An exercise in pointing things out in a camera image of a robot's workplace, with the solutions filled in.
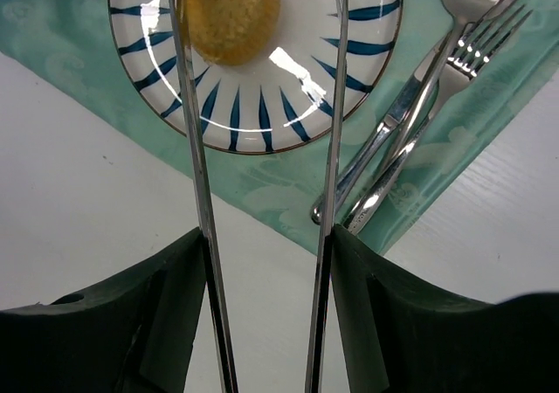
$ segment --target cutlery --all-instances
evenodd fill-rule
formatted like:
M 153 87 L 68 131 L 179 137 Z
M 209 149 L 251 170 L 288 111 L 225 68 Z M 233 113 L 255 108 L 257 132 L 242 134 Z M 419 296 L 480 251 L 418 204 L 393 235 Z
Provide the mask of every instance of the cutlery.
M 200 223 L 200 230 L 204 238 L 204 262 L 219 360 L 221 388 L 224 393 L 238 393 L 229 318 L 225 304 L 225 289 L 217 246 L 216 223 L 211 203 L 210 181 L 206 167 L 204 144 L 202 143 L 200 111 L 192 68 L 192 52 L 184 3 L 185 0 L 169 0 L 171 26 L 176 50 L 176 68 L 181 94 L 183 95 L 184 122 L 186 123 L 192 155 L 198 222 Z
M 353 234 L 357 234 L 371 219 L 381 202 L 390 192 L 400 172 L 424 135 L 425 130 L 441 110 L 443 105 L 456 93 L 465 90 L 479 76 L 480 71 L 489 64 L 499 49 L 518 31 L 530 17 L 532 11 L 526 12 L 525 5 L 520 6 L 510 16 L 509 6 L 502 16 L 507 18 L 500 22 L 502 16 L 495 18 L 486 26 L 478 26 L 466 32 L 459 44 L 446 58 L 438 81 L 438 95 L 433 107 L 420 123 L 418 130 L 392 159 L 390 165 L 373 183 L 364 196 L 355 204 L 343 225 Z
M 338 19 L 340 19 L 340 44 L 336 62 L 334 85 L 334 113 L 332 115 L 332 133 L 328 146 L 326 176 L 324 178 L 324 215 L 321 220 L 316 274 L 314 276 L 313 306 L 311 312 L 311 330 L 308 341 L 307 373 L 305 393 L 320 393 L 322 383 L 322 357 L 324 355 L 324 332 L 328 311 L 328 289 L 332 265 L 332 229 L 335 217 L 335 183 L 340 158 L 340 140 L 342 139 L 343 101 L 347 78 L 348 53 L 348 0 L 335 0 Z
M 408 140 L 419 114 L 430 99 L 437 85 L 438 76 L 445 65 L 445 61 L 450 55 L 452 48 L 459 42 L 463 30 L 469 24 L 475 22 L 475 26 L 477 26 L 485 20 L 498 16 L 502 9 L 506 9 L 514 1 L 515 0 L 443 0 L 443 4 L 447 11 L 453 17 L 451 32 L 443 41 L 444 43 L 442 47 L 440 47 L 440 51 L 437 52 L 436 56 L 431 58 L 431 64 L 424 67 L 427 71 L 423 74 L 421 84 L 417 85 L 415 82 L 406 83 L 404 90 L 390 108 L 390 115 L 384 117 L 383 122 L 381 122 L 373 135 L 370 136 L 356 157 L 354 157 L 351 163 L 340 174 L 336 187 L 337 201 L 335 212 L 342 207 L 349 192 L 353 189 L 357 179 L 366 169 L 372 157 L 390 135 L 393 134 L 394 129 L 392 128 L 399 127 L 400 130 L 377 170 L 383 171 L 390 160 Z M 397 121 L 397 123 L 395 123 L 391 119 L 399 120 L 399 122 Z M 321 221 L 322 203 L 323 196 L 319 197 L 311 208 L 311 218 L 317 224 Z

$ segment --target white plate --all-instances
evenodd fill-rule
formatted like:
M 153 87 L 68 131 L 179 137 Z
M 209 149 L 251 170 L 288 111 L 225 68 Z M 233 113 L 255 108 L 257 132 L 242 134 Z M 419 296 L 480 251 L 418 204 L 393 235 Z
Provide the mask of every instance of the white plate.
M 379 79 L 394 46 L 402 0 L 349 0 L 351 114 Z M 168 0 L 109 0 L 114 41 L 128 76 L 153 110 L 184 132 Z M 339 22 L 335 0 L 281 0 L 276 32 L 241 67 L 194 53 L 204 143 L 242 154 L 298 147 L 331 125 Z

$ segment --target yellow food item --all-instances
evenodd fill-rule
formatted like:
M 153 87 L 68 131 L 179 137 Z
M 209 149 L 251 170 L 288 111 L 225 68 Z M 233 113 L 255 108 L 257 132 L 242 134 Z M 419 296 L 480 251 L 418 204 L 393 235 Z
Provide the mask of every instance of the yellow food item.
M 186 0 L 190 42 L 209 63 L 239 66 L 268 43 L 280 0 Z

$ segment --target plate rim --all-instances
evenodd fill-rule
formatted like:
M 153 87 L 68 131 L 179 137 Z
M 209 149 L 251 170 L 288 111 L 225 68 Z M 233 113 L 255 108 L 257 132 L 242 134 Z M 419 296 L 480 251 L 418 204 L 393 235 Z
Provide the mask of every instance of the plate rim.
M 394 55 L 394 50 L 396 49 L 397 40 L 400 37 L 400 30 L 401 30 L 401 27 L 402 27 L 402 15 L 404 14 L 404 6 L 405 6 L 405 0 L 400 0 L 400 6 L 398 8 L 398 17 L 397 17 L 397 21 L 396 21 L 396 30 L 394 32 L 394 46 L 388 51 L 388 55 L 386 57 L 386 60 L 384 60 L 383 67 L 380 69 L 380 72 L 378 73 L 375 80 L 371 84 L 371 86 L 372 86 L 371 91 L 365 93 L 361 97 L 361 99 L 359 99 L 357 101 L 357 103 L 349 110 L 349 112 L 347 114 L 343 115 L 342 121 L 346 121 L 349 117 L 351 117 L 362 106 L 362 104 L 365 102 L 365 100 L 367 100 L 367 98 L 370 96 L 370 94 L 373 93 L 373 91 L 375 90 L 375 87 L 378 84 L 378 82 L 383 78 L 384 73 L 386 71 L 386 68 L 388 67 L 390 61 L 392 60 L 392 56 Z M 124 60 L 118 52 L 118 43 L 116 41 L 116 36 L 114 35 L 113 16 L 111 14 L 111 0 L 107 0 L 107 14 L 108 14 L 109 28 L 111 30 L 111 37 L 113 38 L 114 49 L 116 50 L 116 55 L 119 59 L 119 62 L 121 63 L 122 70 L 124 70 L 124 73 L 126 74 L 126 76 L 128 78 L 128 81 L 130 82 L 130 84 L 134 88 L 135 92 L 138 95 L 140 95 L 140 97 L 142 98 L 144 103 L 149 107 L 151 112 L 157 118 L 159 118 L 161 121 L 163 121 L 168 127 L 171 127 L 172 129 L 174 129 L 180 135 L 188 138 L 185 131 L 183 131 L 182 129 L 179 129 L 175 125 L 166 121 L 165 118 L 161 117 L 161 115 L 159 115 L 157 113 L 157 111 L 152 106 L 152 104 L 149 103 L 146 96 L 144 96 L 142 92 L 140 92 L 138 89 L 135 88 L 134 81 L 132 80 L 132 77 L 130 77 L 130 73 L 128 72 L 128 69 L 127 69 L 126 65 L 124 64 Z M 218 147 L 218 146 L 214 146 L 212 144 L 209 144 L 209 143 L 204 141 L 204 138 L 202 138 L 202 143 L 207 148 L 212 148 L 214 150 L 221 151 L 223 153 L 228 153 L 228 154 L 231 154 L 231 155 L 275 155 L 275 154 L 278 154 L 278 153 L 285 153 L 287 151 L 292 151 L 292 150 L 295 150 L 296 148 L 301 148 L 301 147 L 306 146 L 306 145 L 308 145 L 308 144 L 310 144 L 314 141 L 317 141 L 321 137 L 325 136 L 326 134 L 329 134 L 331 129 L 332 129 L 332 125 L 328 126 L 327 129 L 325 129 L 321 133 L 315 135 L 314 137 L 312 137 L 308 141 L 302 141 L 300 143 L 294 144 L 294 145 L 286 147 L 286 148 L 278 148 L 278 149 L 275 149 L 274 151 L 241 151 L 241 150 L 232 151 L 232 150 L 229 150 L 228 148 L 222 148 L 222 147 Z

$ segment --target placemat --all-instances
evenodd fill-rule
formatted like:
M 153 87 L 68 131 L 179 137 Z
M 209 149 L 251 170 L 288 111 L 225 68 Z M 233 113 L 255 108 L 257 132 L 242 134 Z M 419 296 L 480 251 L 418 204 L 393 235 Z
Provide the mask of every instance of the placemat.
M 559 0 L 524 1 L 534 15 L 483 75 L 446 105 L 360 234 L 376 252 L 385 252 L 413 225 L 559 66 Z M 150 110 L 124 73 L 109 27 L 107 0 L 9 0 L 0 6 L 0 51 L 190 176 L 186 139 Z M 388 68 L 367 101 L 344 123 L 341 167 L 450 24 L 440 0 L 404 0 Z M 208 149 L 212 191 L 316 252 L 318 227 L 309 209 L 322 190 L 327 150 L 328 137 L 274 155 Z

